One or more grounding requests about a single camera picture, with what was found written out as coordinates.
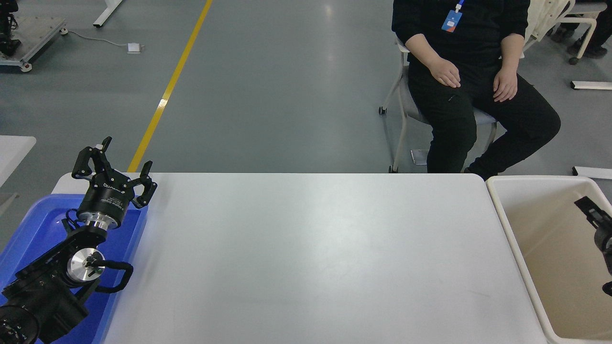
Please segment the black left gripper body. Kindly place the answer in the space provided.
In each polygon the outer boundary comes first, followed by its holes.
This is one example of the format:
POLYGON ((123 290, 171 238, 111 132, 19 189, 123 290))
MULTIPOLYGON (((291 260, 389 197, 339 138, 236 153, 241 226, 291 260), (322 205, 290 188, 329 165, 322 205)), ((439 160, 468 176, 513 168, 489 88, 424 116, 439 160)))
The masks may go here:
POLYGON ((85 220, 85 213, 100 213, 114 221, 124 220, 129 203, 135 196, 133 189, 124 189, 128 179, 128 176, 121 173, 112 173, 110 176, 95 174, 78 208, 79 220, 85 220))

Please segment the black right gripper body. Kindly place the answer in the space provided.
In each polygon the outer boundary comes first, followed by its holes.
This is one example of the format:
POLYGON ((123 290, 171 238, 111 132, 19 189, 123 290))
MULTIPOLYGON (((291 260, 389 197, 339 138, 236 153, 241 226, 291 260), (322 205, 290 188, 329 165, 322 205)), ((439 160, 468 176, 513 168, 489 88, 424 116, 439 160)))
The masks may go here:
POLYGON ((601 251, 608 273, 612 274, 612 231, 610 225, 597 225, 594 242, 601 251))

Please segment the person's left hand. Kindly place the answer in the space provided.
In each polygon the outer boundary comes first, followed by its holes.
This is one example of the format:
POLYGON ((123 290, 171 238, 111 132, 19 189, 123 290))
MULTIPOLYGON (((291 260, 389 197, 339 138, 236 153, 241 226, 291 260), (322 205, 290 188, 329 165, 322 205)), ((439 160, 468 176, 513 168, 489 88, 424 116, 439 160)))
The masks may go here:
POLYGON ((505 102, 512 100, 518 91, 517 69, 513 67, 501 67, 493 82, 494 102, 505 102))

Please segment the person's right hand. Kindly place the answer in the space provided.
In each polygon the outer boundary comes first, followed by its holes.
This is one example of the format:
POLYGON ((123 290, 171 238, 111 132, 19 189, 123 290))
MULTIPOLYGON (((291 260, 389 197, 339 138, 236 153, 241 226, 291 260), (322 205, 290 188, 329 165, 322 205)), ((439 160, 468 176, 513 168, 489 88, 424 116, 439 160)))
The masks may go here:
POLYGON ((427 65, 433 78, 444 86, 461 87, 458 68, 446 59, 437 57, 427 65))

